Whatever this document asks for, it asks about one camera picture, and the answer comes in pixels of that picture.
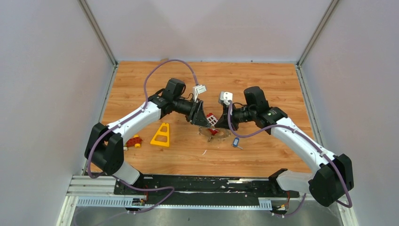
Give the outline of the grey metal keyring disc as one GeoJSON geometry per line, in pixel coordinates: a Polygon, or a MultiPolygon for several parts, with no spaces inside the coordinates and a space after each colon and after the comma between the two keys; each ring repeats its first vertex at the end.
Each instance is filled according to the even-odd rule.
{"type": "Polygon", "coordinates": [[[208,142],[222,142],[231,136],[231,132],[227,129],[199,127],[198,131],[201,136],[206,137],[208,142]]]}

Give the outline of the blue key tag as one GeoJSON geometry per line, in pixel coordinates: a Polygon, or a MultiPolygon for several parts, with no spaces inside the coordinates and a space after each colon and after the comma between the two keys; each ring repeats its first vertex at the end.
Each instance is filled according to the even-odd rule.
{"type": "Polygon", "coordinates": [[[243,148],[241,146],[239,146],[239,141],[240,141],[240,139],[238,137],[234,138],[234,140],[232,142],[232,146],[235,148],[238,148],[240,150],[243,150],[243,148]]]}

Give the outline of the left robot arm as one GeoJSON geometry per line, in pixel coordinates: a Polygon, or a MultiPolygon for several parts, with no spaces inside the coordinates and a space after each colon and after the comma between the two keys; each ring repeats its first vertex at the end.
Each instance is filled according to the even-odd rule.
{"type": "Polygon", "coordinates": [[[172,78],[165,88],[148,97],[139,108],[127,116],[108,125],[97,123],[93,126],[84,156],[107,175],[115,176],[126,182],[126,189],[132,194],[140,194],[144,189],[141,173],[124,159],[123,146],[146,126],[166,115],[177,112],[195,126],[210,128],[203,101],[198,95],[204,93],[205,85],[193,87],[192,98],[182,97],[186,85],[183,81],[172,78]]]}

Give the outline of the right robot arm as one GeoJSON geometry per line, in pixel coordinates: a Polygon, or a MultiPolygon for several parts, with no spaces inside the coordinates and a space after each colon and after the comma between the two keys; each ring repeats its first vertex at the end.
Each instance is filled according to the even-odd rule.
{"type": "Polygon", "coordinates": [[[334,202],[353,207],[349,191],[354,188],[351,159],[337,155],[314,141],[278,107],[272,107],[263,90],[253,86],[244,90],[246,104],[236,108],[231,92],[222,91],[218,102],[223,106],[216,128],[229,129],[236,137],[249,138],[266,132],[282,141],[310,168],[310,173],[283,169],[269,185],[274,196],[297,191],[311,196],[322,206],[334,202]]]}

